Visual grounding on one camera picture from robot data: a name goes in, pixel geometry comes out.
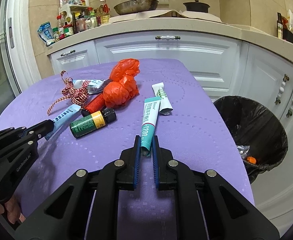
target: black trash bag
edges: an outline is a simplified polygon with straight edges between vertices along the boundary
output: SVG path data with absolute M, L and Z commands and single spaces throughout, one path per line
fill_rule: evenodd
M 236 145 L 248 145 L 248 156 L 256 164 L 243 160 L 250 183 L 258 174 L 277 167 L 288 151 L 288 138 L 280 121 L 265 106 L 248 98 L 226 96 L 214 105 L 229 129 Z

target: white door frame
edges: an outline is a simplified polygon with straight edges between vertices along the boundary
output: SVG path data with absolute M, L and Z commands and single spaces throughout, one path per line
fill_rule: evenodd
M 29 0 L 8 0 L 6 11 L 6 33 L 9 35 L 9 18 L 12 19 L 14 47 L 8 40 L 8 52 L 17 83 L 23 92 L 41 80 L 35 60 L 29 27 Z

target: purple tablecloth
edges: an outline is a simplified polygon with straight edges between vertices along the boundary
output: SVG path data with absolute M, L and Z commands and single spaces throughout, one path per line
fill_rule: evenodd
M 107 79 L 116 63 L 100 64 L 68 72 L 74 79 Z M 236 145 L 218 111 L 184 65 L 172 59 L 142 59 L 135 77 L 140 94 L 116 110 L 117 120 L 85 137 L 75 139 L 69 124 L 48 142 L 39 140 L 39 158 L 20 183 L 16 195 L 28 216 L 77 169 L 95 171 L 119 158 L 141 133 L 144 99 L 153 97 L 151 85 L 164 82 L 172 104 L 169 116 L 159 116 L 155 134 L 160 147 L 196 171 L 216 170 L 253 203 L 253 195 Z M 0 130 L 30 127 L 53 119 L 71 102 L 57 103 L 64 83 L 60 75 L 32 85 L 1 114 Z M 176 221 L 172 192 L 158 192 L 153 179 L 152 158 L 141 158 L 138 188 L 120 192 L 118 239 L 175 239 Z

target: red and white ribbon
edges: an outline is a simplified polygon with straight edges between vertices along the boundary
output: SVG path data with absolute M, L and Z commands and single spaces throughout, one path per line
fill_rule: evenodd
M 84 107 L 86 101 L 88 101 L 88 90 L 87 90 L 87 86 L 90 83 L 90 80 L 86 80 L 83 82 L 82 87 L 80 87 L 79 89 L 75 89 L 73 87 L 73 82 L 72 82 L 72 78 L 65 78 L 63 79 L 63 74 L 66 73 L 65 70 L 63 70 L 61 72 L 61 78 L 65 84 L 65 88 L 61 91 L 62 94 L 64 95 L 64 97 L 59 98 L 57 101 L 55 101 L 50 108 L 48 109 L 48 115 L 50 114 L 53 106 L 57 103 L 57 102 L 61 102 L 63 100 L 69 99 L 71 98 L 71 101 L 73 104 L 76 104 L 78 106 Z

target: red plastic bag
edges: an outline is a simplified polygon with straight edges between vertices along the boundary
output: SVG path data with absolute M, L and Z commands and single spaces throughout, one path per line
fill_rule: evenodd
M 140 62 L 137 59 L 128 58 L 119 61 L 112 69 L 110 79 L 103 90 L 103 98 L 106 107 L 123 106 L 127 101 L 139 93 L 134 77 L 140 73 Z

